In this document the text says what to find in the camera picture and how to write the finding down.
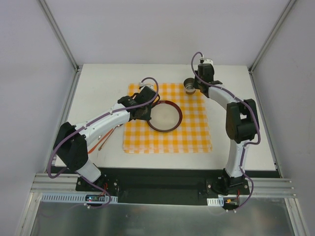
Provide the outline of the yellow white checkered cloth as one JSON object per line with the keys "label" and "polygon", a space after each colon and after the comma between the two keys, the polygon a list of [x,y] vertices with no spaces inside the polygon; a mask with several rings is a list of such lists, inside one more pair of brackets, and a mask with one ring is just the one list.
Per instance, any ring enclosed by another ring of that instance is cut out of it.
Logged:
{"label": "yellow white checkered cloth", "polygon": [[185,93],[179,83],[159,84],[161,100],[174,102],[182,111],[179,127],[170,132],[153,130],[145,121],[133,120],[125,125],[123,150],[130,154],[204,153],[213,145],[201,93]]}

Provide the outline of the aluminium left side rail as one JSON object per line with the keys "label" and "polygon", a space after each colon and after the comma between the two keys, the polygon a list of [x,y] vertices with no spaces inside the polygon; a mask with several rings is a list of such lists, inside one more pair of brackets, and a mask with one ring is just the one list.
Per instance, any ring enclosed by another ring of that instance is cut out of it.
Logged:
{"label": "aluminium left side rail", "polygon": [[47,157],[47,161],[46,161],[46,166],[45,166],[45,169],[44,169],[44,173],[47,173],[47,170],[48,170],[48,166],[49,166],[49,163],[50,163],[50,159],[51,158],[54,158],[52,156],[53,154],[53,150],[54,150],[54,144],[55,144],[55,141],[56,141],[56,138],[57,138],[57,134],[59,132],[59,128],[60,126],[67,121],[67,118],[69,116],[69,112],[70,112],[70,109],[71,109],[71,105],[72,105],[72,102],[73,102],[73,98],[74,98],[74,94],[75,94],[75,91],[76,91],[76,88],[77,88],[77,85],[78,85],[78,82],[79,82],[79,78],[80,78],[80,75],[81,75],[81,71],[82,71],[82,68],[83,66],[79,66],[78,69],[75,71],[74,73],[74,77],[72,79],[72,82],[70,84],[70,87],[69,89],[67,90],[67,94],[66,94],[66,98],[65,98],[65,101],[64,101],[64,104],[63,104],[63,109],[62,109],[62,113],[61,113],[61,116],[60,116],[60,119],[58,121],[58,124],[57,124],[57,128],[56,128],[56,131],[55,131],[55,134],[54,134],[54,137],[52,139],[52,144],[50,146],[51,150],[48,152],[48,157]]}

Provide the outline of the aluminium frame post left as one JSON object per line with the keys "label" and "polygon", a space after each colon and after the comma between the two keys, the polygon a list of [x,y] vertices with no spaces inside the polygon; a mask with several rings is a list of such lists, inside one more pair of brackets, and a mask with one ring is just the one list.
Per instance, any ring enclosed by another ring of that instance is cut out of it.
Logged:
{"label": "aluminium frame post left", "polygon": [[62,31],[60,30],[60,27],[58,26],[58,23],[47,3],[47,1],[45,0],[37,0],[37,3],[39,4],[41,10],[43,11],[44,16],[46,17],[57,41],[59,42],[65,56],[67,57],[69,63],[71,64],[72,68],[75,71],[79,70],[79,65],[76,61],[76,59],[74,58],[71,49],[69,47],[69,45],[67,44]]}

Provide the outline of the metal cup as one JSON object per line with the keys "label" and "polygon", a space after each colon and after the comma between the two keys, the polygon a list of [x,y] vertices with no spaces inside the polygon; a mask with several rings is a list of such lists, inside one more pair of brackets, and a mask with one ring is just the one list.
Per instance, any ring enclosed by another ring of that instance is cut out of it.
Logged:
{"label": "metal cup", "polygon": [[186,78],[183,82],[185,93],[188,95],[192,95],[195,93],[196,89],[193,86],[194,78]]}

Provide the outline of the aluminium frame post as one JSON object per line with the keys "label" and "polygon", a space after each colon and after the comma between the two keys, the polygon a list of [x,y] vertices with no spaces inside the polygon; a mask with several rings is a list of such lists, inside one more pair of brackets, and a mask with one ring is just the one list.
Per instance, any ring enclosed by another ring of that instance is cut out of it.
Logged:
{"label": "aluminium frame post", "polygon": [[65,56],[67,57],[69,63],[71,64],[72,68],[75,71],[79,70],[79,65],[76,61],[76,59],[74,58],[71,49],[69,47],[69,45],[67,44],[62,31],[60,30],[60,27],[58,26],[58,23],[47,3],[47,1],[45,0],[37,0],[37,3],[39,4],[41,10],[43,11],[44,16],[46,17],[57,41],[59,42]]}
{"label": "aluminium frame post", "polygon": [[249,67],[249,74],[251,75],[255,69],[257,68],[258,64],[262,60],[264,54],[267,52],[268,48],[271,46],[273,40],[275,39],[276,35],[278,34],[279,30],[281,29],[282,25],[284,24],[285,20],[288,18],[289,14],[291,13],[292,9],[297,4],[298,0],[289,0],[284,9],[282,10],[281,14],[279,15],[278,19],[276,20],[274,26],[272,27],[270,33],[268,34],[267,38],[265,39],[262,47],[260,48],[258,54],[256,55],[254,61]]}

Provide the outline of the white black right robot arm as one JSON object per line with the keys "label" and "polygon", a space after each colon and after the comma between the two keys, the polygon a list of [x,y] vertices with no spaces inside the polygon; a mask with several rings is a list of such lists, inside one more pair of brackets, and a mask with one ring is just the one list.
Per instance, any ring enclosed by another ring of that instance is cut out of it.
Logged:
{"label": "white black right robot arm", "polygon": [[217,102],[226,111],[225,130],[230,139],[230,150],[224,168],[228,178],[221,183],[222,190],[233,194],[239,188],[236,178],[244,174],[243,163],[247,155],[247,143],[260,135],[256,102],[253,99],[240,99],[223,87],[222,82],[214,80],[214,67],[202,61],[194,71],[193,87],[207,98]]}

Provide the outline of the orange chopsticks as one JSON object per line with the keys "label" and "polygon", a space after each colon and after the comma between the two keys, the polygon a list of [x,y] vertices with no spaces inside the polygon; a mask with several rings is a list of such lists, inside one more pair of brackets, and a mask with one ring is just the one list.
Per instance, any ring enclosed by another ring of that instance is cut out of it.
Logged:
{"label": "orange chopsticks", "polygon": [[108,138],[112,135],[112,133],[114,132],[114,128],[111,129],[106,135],[104,135],[99,141],[98,143],[93,147],[91,148],[89,151],[88,151],[88,154],[94,152],[96,149],[97,150],[101,150],[102,147],[105,145],[106,141],[108,140]]}

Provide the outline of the red rimmed cream plate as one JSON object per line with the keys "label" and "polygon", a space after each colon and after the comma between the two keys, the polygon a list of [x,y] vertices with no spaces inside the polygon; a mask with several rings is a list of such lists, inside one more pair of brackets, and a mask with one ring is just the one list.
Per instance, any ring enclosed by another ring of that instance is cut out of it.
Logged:
{"label": "red rimmed cream plate", "polygon": [[183,120],[181,108],[169,100],[161,100],[151,109],[151,119],[147,121],[150,128],[167,133],[177,129]]}

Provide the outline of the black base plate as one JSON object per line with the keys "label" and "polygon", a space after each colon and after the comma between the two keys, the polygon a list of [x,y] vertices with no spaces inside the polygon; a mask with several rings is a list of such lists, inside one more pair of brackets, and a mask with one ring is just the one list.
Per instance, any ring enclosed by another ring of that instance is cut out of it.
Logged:
{"label": "black base plate", "polygon": [[247,178],[230,185],[222,170],[101,168],[101,176],[92,184],[78,177],[75,190],[107,191],[119,203],[205,206],[207,199],[219,195],[249,196]]}

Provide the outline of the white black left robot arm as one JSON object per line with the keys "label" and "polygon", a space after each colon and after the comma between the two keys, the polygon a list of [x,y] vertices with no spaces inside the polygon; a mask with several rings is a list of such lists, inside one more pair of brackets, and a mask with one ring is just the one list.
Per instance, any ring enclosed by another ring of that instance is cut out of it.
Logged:
{"label": "white black left robot arm", "polygon": [[124,96],[110,109],[88,121],[72,125],[64,123],[58,132],[53,154],[57,155],[68,169],[87,180],[87,186],[99,191],[104,186],[100,169],[89,159],[88,147],[116,126],[133,119],[149,120],[151,105],[157,97],[151,86],[143,86],[133,97]]}

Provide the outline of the aluminium right side rail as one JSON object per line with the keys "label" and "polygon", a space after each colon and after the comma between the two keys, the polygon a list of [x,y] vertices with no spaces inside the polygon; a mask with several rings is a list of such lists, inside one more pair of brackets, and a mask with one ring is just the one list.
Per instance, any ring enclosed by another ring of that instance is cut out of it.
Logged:
{"label": "aluminium right side rail", "polygon": [[263,106],[262,106],[262,102],[261,102],[261,99],[260,99],[260,96],[259,96],[259,92],[258,92],[257,86],[256,86],[255,81],[254,81],[253,72],[249,70],[248,73],[249,73],[249,77],[250,77],[250,80],[251,80],[251,83],[252,83],[253,91],[255,93],[255,97],[257,99],[257,103],[258,103],[258,107],[259,107],[262,123],[263,123],[265,134],[266,134],[266,139],[268,141],[268,145],[269,145],[269,149],[270,149],[270,152],[271,152],[271,155],[272,155],[272,158],[273,158],[275,169],[279,173],[280,178],[282,178],[283,175],[282,175],[281,167],[279,165],[279,161],[278,161],[277,155],[275,153],[274,145],[273,145],[272,140],[271,140],[270,132],[269,132],[269,129],[268,129],[268,126],[267,126],[267,123],[266,123],[266,119],[265,119],[265,113],[264,113],[264,109],[263,109]]}

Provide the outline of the aluminium front rail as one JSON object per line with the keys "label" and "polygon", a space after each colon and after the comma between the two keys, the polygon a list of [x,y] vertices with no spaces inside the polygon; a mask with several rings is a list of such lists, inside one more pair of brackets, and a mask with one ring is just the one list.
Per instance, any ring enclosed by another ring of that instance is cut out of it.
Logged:
{"label": "aluminium front rail", "polygon": [[[36,174],[31,186],[31,192],[41,193],[73,193],[77,182],[75,174],[61,174],[51,179],[47,174]],[[293,183],[287,178],[257,178],[254,182],[253,196],[262,198],[297,198]]]}

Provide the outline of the aluminium frame post right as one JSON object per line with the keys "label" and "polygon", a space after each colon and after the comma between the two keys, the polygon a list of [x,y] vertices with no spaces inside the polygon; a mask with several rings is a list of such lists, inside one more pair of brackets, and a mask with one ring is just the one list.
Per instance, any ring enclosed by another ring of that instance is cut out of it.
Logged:
{"label": "aluminium frame post right", "polygon": [[291,13],[292,9],[297,4],[298,0],[289,0],[284,9],[282,10],[281,14],[279,15],[278,19],[276,20],[274,26],[272,27],[270,33],[268,34],[267,38],[265,39],[262,47],[260,48],[258,54],[256,55],[254,61],[249,67],[249,74],[251,75],[255,69],[257,68],[258,64],[262,60],[264,54],[267,52],[268,48],[271,46],[273,40],[275,39],[276,35],[278,34],[279,30],[281,29],[282,25],[284,24],[285,20],[288,18],[289,14]]}

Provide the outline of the aluminium rail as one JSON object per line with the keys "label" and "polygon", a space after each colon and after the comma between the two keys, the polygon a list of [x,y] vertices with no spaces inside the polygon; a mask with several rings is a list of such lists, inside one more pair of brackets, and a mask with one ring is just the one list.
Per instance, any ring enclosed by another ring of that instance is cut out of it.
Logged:
{"label": "aluminium rail", "polygon": [[54,134],[54,137],[52,139],[52,144],[50,146],[51,150],[48,152],[48,157],[47,157],[47,161],[46,161],[46,166],[45,166],[45,169],[44,169],[44,173],[47,173],[47,170],[48,170],[48,166],[49,166],[49,163],[50,163],[50,159],[51,158],[54,158],[52,156],[53,154],[53,150],[54,150],[54,144],[55,144],[55,141],[56,141],[56,138],[57,138],[57,134],[59,132],[59,128],[60,126],[67,121],[67,118],[69,116],[69,112],[70,112],[70,109],[71,109],[71,105],[72,105],[72,102],[73,102],[73,98],[74,98],[74,94],[75,94],[75,91],[76,91],[76,88],[77,88],[77,85],[78,85],[78,82],[79,82],[79,78],[80,78],[80,75],[81,75],[81,71],[82,71],[82,68],[83,66],[79,66],[78,69],[75,71],[74,73],[74,77],[72,79],[72,82],[70,84],[70,87],[69,89],[67,90],[67,94],[66,94],[66,98],[65,98],[65,101],[64,101],[64,104],[63,104],[63,109],[62,109],[62,113],[61,113],[61,116],[60,116],[60,119],[58,121],[58,124],[57,124],[57,128],[56,128],[56,131],[55,131],[55,134]]}
{"label": "aluminium rail", "polygon": [[249,70],[248,73],[249,73],[249,77],[250,77],[250,80],[251,80],[251,83],[252,83],[253,91],[255,93],[255,97],[257,99],[257,103],[258,103],[258,107],[259,107],[262,123],[263,123],[265,134],[266,134],[266,139],[268,141],[268,145],[269,145],[269,149],[270,149],[270,152],[271,152],[271,155],[272,155],[272,158],[273,158],[275,169],[279,173],[280,178],[282,178],[283,175],[282,175],[281,167],[279,165],[279,161],[278,161],[277,155],[275,153],[274,145],[273,145],[272,140],[271,140],[270,132],[269,132],[269,129],[268,129],[268,126],[267,126],[267,123],[266,123],[266,119],[265,119],[265,113],[264,113],[264,109],[263,109],[263,106],[262,106],[262,102],[261,102],[261,99],[260,99],[260,96],[259,96],[259,92],[258,92],[257,86],[256,86],[255,81],[254,81],[253,72]]}
{"label": "aluminium rail", "polygon": [[[51,179],[47,174],[36,174],[31,186],[31,192],[41,193],[73,193],[77,182],[75,174],[61,174]],[[253,196],[262,198],[297,198],[293,183],[287,178],[257,178],[254,182]]]}

